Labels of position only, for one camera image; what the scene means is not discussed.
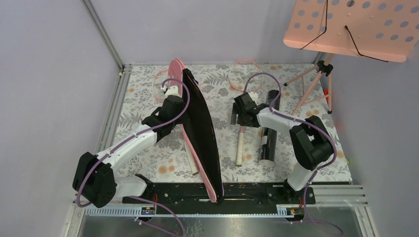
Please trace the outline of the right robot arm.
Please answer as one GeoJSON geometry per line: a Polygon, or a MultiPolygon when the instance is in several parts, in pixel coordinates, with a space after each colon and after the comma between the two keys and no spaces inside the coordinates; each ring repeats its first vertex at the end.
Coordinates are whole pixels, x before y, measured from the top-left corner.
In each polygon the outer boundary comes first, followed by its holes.
{"type": "Polygon", "coordinates": [[[296,203],[303,197],[302,189],[312,178],[318,165],[327,161],[336,147],[317,116],[305,120],[284,114],[275,109],[280,92],[270,104],[256,104],[245,92],[234,98],[231,124],[244,127],[263,127],[291,138],[297,165],[285,180],[284,199],[296,203]]]}

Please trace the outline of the pink sport racket bag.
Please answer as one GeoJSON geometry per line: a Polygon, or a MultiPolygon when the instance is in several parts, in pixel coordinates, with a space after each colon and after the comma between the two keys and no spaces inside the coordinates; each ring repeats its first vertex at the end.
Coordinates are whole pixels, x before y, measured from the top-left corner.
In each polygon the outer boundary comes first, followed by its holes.
{"type": "Polygon", "coordinates": [[[176,81],[170,83],[171,86],[179,87],[178,93],[184,100],[187,100],[187,91],[190,93],[190,102],[185,112],[187,121],[181,127],[185,145],[201,174],[209,200],[220,203],[224,199],[224,187],[216,135],[205,97],[192,72],[180,59],[175,58],[170,62],[168,77],[185,84],[182,86],[176,81]]]}

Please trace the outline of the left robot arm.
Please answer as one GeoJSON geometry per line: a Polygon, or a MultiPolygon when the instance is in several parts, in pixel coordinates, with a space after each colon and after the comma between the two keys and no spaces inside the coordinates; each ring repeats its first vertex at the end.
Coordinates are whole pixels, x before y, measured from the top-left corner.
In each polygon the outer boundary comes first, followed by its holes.
{"type": "Polygon", "coordinates": [[[169,95],[163,105],[155,109],[142,124],[120,143],[97,154],[84,153],[74,176],[72,187],[77,191],[79,207],[93,204],[106,206],[115,198],[136,197],[147,203],[153,198],[153,190],[139,177],[118,177],[116,173],[135,155],[158,143],[184,120],[190,99],[169,95]]]}

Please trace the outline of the black shuttlecock tube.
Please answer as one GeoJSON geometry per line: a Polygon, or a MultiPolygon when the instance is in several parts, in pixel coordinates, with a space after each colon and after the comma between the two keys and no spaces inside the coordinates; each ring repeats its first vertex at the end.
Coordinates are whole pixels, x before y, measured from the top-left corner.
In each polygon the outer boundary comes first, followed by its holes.
{"type": "MultiPolygon", "coordinates": [[[[270,90],[267,95],[266,103],[270,104],[279,94],[278,90],[270,90]]],[[[275,100],[274,109],[278,110],[280,107],[280,99],[275,100]]],[[[263,136],[261,138],[260,152],[258,163],[265,166],[272,166],[275,164],[275,151],[277,142],[277,131],[263,128],[263,136]]]]}

